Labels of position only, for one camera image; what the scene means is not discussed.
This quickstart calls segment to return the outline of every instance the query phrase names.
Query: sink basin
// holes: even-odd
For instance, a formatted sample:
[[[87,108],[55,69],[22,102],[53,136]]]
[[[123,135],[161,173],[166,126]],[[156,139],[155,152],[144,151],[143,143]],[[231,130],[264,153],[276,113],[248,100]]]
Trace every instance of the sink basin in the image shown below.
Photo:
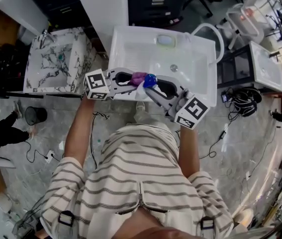
[[[255,42],[250,42],[255,82],[282,92],[282,67],[270,58],[270,52]]]
[[[32,41],[23,91],[81,94],[84,74],[91,69],[96,51],[81,28],[51,34],[55,42],[46,37],[41,49],[43,35]]]
[[[171,37],[162,45],[159,36]],[[117,67],[134,72],[178,79],[183,87],[200,94],[211,107],[217,100],[215,42],[180,32],[136,26],[114,29],[108,70]],[[138,101],[136,92],[116,94],[114,99]]]

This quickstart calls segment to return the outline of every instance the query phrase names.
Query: white shirt with black stripes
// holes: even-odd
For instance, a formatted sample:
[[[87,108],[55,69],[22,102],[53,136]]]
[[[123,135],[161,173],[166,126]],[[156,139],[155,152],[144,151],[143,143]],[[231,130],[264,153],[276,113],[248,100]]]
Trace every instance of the white shirt with black stripes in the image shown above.
[[[52,224],[75,198],[78,238],[111,238],[142,206],[165,227],[207,236],[203,217],[214,220],[214,238],[230,234],[233,220],[206,172],[188,179],[177,163],[179,150],[170,131],[147,125],[121,128],[105,141],[98,169],[88,177],[79,162],[63,158],[46,192],[41,221]]]

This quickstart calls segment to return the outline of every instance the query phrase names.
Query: marble pattern countertop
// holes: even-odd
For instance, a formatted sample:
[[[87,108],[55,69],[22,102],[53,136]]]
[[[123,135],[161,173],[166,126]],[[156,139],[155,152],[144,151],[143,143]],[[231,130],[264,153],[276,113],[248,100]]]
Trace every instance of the marble pattern countertop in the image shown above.
[[[82,94],[84,74],[101,68],[101,57],[80,27],[51,34],[56,41],[46,38],[41,49],[42,35],[32,41],[23,92]]]

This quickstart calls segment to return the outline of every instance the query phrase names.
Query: blue object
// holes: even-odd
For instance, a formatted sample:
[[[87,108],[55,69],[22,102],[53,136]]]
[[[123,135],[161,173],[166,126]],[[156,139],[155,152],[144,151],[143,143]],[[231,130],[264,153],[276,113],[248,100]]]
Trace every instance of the blue object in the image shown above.
[[[154,74],[148,74],[145,76],[144,79],[144,88],[151,88],[157,84],[157,78]]]

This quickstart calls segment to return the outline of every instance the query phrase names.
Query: black trash can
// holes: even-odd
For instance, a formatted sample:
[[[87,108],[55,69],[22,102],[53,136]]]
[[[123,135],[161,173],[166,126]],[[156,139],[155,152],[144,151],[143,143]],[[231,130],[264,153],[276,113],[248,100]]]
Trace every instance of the black trash can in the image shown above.
[[[44,122],[47,119],[47,111],[44,108],[29,106],[25,112],[25,118],[28,125],[35,125]]]

